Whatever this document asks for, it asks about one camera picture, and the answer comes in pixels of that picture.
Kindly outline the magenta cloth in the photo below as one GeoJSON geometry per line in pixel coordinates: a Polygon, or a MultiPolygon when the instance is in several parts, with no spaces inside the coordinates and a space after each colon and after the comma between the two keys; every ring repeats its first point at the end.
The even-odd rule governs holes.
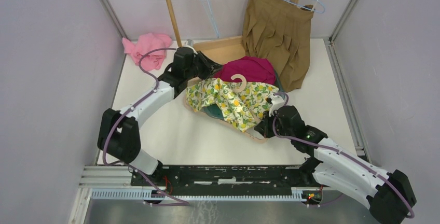
{"type": "Polygon", "coordinates": [[[268,60],[247,56],[226,63],[219,72],[213,75],[213,78],[220,78],[226,82],[240,82],[239,79],[232,79],[235,74],[242,75],[247,82],[275,85],[277,80],[276,72],[268,60]]]}

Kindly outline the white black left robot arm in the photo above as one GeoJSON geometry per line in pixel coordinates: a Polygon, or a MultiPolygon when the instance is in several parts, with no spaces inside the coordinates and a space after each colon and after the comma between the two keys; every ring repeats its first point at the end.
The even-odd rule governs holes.
{"type": "Polygon", "coordinates": [[[162,106],[178,97],[190,80],[210,78],[222,67],[191,46],[175,48],[173,61],[163,73],[152,75],[151,89],[120,110],[109,108],[103,113],[97,141],[103,164],[123,163],[143,172],[149,185],[159,185],[163,179],[159,169],[162,163],[142,149],[140,128],[162,106]]]}

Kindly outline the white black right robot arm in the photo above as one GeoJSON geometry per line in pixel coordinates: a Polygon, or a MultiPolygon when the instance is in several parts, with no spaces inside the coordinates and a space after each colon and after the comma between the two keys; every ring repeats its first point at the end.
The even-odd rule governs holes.
{"type": "Polygon", "coordinates": [[[348,152],[323,131],[305,124],[294,106],[264,112],[254,130],[265,138],[288,139],[296,150],[309,155],[299,173],[303,185],[336,189],[365,206],[379,223],[415,217],[417,200],[405,173],[388,172],[348,152]]]}

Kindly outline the teal plastic basket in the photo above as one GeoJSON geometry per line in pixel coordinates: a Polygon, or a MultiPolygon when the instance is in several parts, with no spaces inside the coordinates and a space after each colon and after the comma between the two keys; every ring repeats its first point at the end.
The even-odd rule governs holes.
{"type": "MultiPolygon", "coordinates": [[[[284,89],[281,85],[278,73],[276,71],[274,71],[274,73],[275,73],[276,80],[273,85],[279,88],[279,92],[284,92],[284,89]]],[[[219,119],[219,120],[224,120],[223,114],[222,114],[220,108],[216,104],[212,104],[210,106],[203,107],[201,111],[203,113],[207,114],[209,117],[219,119]]]]}

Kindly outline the pink crumpled cloth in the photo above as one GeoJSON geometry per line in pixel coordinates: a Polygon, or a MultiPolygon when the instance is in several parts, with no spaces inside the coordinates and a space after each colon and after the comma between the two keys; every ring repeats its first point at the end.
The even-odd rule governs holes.
{"type": "MultiPolygon", "coordinates": [[[[136,43],[122,38],[125,54],[128,54],[135,65],[139,65],[141,57],[152,50],[169,48],[173,40],[166,34],[148,33],[139,36],[136,43]]],[[[166,58],[166,50],[158,50],[147,55],[141,62],[146,71],[159,70],[166,58]]]]}

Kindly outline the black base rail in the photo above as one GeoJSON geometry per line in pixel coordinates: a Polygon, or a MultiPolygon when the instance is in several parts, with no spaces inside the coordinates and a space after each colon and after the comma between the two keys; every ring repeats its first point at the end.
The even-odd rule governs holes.
{"type": "Polygon", "coordinates": [[[132,173],[132,186],[151,184],[175,197],[277,197],[292,188],[321,188],[299,165],[163,165],[148,179],[132,173]]]}

